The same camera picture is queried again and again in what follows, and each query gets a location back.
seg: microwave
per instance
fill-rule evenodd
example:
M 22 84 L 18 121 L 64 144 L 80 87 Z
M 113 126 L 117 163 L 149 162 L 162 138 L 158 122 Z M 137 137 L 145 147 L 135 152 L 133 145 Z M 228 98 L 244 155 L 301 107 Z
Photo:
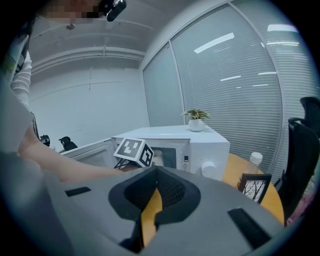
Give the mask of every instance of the microwave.
M 144 127 L 62 154 L 82 163 L 113 168 L 119 161 L 114 153 L 123 138 L 146 140 L 156 165 L 219 181 L 223 178 L 230 143 L 209 126 L 200 132 L 191 131 L 188 125 Z

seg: microwave knob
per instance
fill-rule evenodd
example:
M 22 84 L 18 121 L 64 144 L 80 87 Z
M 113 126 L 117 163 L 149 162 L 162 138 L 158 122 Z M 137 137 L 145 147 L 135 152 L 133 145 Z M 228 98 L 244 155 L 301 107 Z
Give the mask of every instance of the microwave knob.
M 206 178 L 214 179 L 217 174 L 217 171 L 218 170 L 216 168 L 216 165 L 211 161 L 204 162 L 201 165 L 201 173 Z

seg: ceiling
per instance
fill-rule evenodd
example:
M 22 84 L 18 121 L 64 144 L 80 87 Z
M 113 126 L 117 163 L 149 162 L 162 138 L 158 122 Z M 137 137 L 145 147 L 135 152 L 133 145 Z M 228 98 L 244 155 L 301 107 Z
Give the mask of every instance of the ceiling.
M 196 0 L 127 0 L 126 9 L 113 22 L 105 17 L 89 24 L 67 24 L 39 17 L 31 35 L 33 62 L 64 51 L 88 47 L 119 47 L 146 52 L 157 33 Z

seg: green leaves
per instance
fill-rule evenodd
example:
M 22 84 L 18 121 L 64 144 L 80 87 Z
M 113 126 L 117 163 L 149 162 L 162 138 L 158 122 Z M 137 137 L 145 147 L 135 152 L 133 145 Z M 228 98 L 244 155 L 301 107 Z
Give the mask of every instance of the green leaves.
M 201 111 L 200 109 L 195 109 L 195 108 L 187 110 L 182 115 L 189 116 L 191 119 L 202 119 L 202 118 L 210 119 L 209 113 Z

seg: window blinds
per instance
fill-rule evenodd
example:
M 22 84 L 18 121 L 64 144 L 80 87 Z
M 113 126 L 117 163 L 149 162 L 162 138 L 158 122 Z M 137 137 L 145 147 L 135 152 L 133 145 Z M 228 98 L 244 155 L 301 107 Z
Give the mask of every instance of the window blinds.
M 184 125 L 182 95 L 169 44 L 144 69 L 143 78 L 150 126 Z
M 281 79 L 285 133 L 279 158 L 272 172 L 272 182 L 276 182 L 287 168 L 288 119 L 304 118 L 305 111 L 300 98 L 307 96 L 320 98 L 319 75 L 312 55 L 297 29 L 271 2 L 237 0 L 232 3 L 248 17 L 264 38 Z M 320 161 L 312 179 L 316 183 L 320 182 Z
M 193 23 L 172 39 L 185 109 L 211 114 L 207 124 L 246 160 L 260 152 L 273 162 L 282 123 L 278 77 L 258 35 L 230 6 Z

